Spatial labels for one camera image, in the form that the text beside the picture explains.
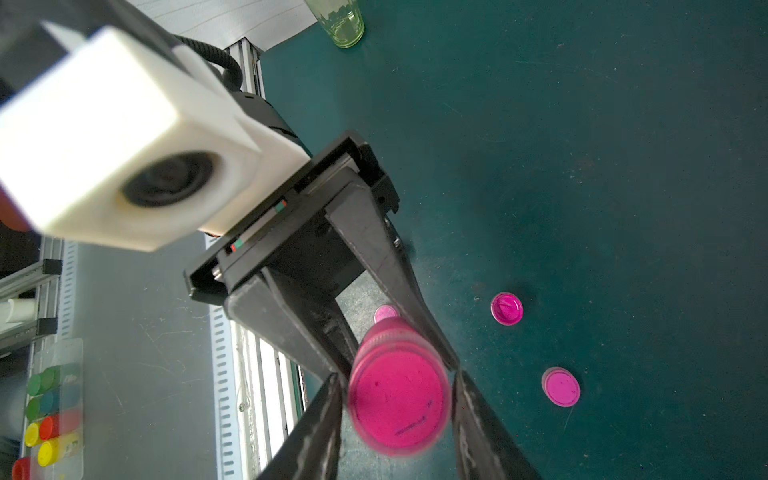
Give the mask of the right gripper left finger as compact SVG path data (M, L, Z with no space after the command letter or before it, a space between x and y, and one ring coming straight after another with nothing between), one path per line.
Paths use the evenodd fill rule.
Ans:
M343 387L331 374L257 479L336 479L342 416Z

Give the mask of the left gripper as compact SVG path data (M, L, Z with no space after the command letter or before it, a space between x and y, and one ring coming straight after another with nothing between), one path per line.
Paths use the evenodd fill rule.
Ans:
M353 180L342 188L336 177L345 169L364 183ZM455 371L458 356L384 219L399 204L372 147L348 130L185 269L188 295L214 306L224 303L230 319L320 379L336 373L347 381L359 343L332 296L363 266Z

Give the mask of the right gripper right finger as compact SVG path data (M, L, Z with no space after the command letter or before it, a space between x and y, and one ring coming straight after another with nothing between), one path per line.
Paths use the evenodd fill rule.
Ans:
M462 369L453 381L452 430L460 479L542 479Z

